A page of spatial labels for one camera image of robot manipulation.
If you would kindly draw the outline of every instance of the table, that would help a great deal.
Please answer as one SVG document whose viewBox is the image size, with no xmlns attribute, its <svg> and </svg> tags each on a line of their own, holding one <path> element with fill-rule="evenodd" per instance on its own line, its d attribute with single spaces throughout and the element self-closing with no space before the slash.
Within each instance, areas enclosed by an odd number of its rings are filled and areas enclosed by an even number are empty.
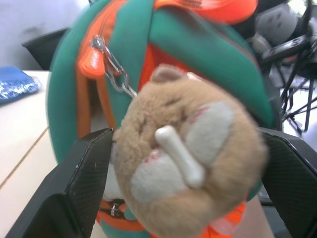
<svg viewBox="0 0 317 238">
<path fill-rule="evenodd" d="M 56 166 L 45 106 L 50 74 L 26 73 L 38 77 L 41 91 L 0 107 L 0 238 L 5 237 L 44 177 Z M 257 197 L 248 203 L 246 211 L 233 238 L 273 238 Z M 106 238 L 97 223 L 91 238 Z"/>
</svg>

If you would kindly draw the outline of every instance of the plush toy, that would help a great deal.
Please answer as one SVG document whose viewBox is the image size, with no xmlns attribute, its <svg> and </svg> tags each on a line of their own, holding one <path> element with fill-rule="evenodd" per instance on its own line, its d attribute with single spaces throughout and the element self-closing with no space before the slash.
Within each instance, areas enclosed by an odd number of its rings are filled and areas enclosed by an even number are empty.
<svg viewBox="0 0 317 238">
<path fill-rule="evenodd" d="M 267 156 L 238 100 L 169 65 L 153 72 L 114 138 L 104 199 L 124 199 L 159 238 L 232 234 Z"/>
</svg>

